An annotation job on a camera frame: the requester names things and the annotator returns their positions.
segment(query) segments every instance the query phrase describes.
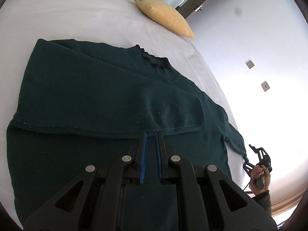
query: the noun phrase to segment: black cuff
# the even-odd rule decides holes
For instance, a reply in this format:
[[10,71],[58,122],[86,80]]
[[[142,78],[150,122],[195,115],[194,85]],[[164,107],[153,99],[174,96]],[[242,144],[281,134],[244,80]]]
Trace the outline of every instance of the black cuff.
[[253,199],[254,199],[255,201],[259,201],[259,200],[263,199],[265,196],[267,196],[267,195],[269,195],[269,194],[270,194],[270,191],[267,190],[267,191],[265,191],[265,192],[263,192],[263,193],[261,193],[261,194],[255,196],[255,197],[253,197]]

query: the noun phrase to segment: black cable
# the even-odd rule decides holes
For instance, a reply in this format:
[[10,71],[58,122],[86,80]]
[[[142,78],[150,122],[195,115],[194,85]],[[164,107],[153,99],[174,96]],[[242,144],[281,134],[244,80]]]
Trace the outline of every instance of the black cable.
[[263,170],[263,171],[261,171],[260,173],[257,173],[253,178],[251,178],[250,181],[249,181],[249,183],[247,184],[246,187],[248,187],[248,185],[251,183],[251,181],[252,181],[256,176],[258,176],[259,174],[261,174],[262,172],[264,172],[264,171],[266,171],[266,170]]

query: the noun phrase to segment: sweater sleeve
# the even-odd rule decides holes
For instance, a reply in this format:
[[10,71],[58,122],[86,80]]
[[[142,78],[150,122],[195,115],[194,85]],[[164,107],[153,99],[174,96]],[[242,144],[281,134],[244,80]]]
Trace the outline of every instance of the sweater sleeve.
[[270,200],[270,191],[265,191],[253,199],[271,216],[272,215],[272,203]]

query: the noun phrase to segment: human hand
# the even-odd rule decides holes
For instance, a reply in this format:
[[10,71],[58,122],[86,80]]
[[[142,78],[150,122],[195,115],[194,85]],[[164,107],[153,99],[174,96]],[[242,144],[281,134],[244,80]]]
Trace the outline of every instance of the human hand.
[[[256,179],[260,178],[261,175],[264,175],[264,188],[259,190],[256,185]],[[261,167],[259,165],[255,166],[251,171],[251,178],[254,179],[249,183],[249,188],[255,196],[269,189],[270,173],[264,165],[262,165]]]

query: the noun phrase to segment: bed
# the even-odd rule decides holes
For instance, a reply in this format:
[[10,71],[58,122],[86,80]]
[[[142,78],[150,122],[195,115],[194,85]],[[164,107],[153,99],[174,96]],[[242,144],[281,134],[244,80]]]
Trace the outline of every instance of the bed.
[[[191,41],[147,18],[133,0],[6,0],[0,10],[0,201],[19,223],[6,156],[6,130],[16,112],[21,81],[37,39],[139,44],[193,81],[236,123],[213,73]],[[242,156],[227,145],[233,181],[242,186]]]

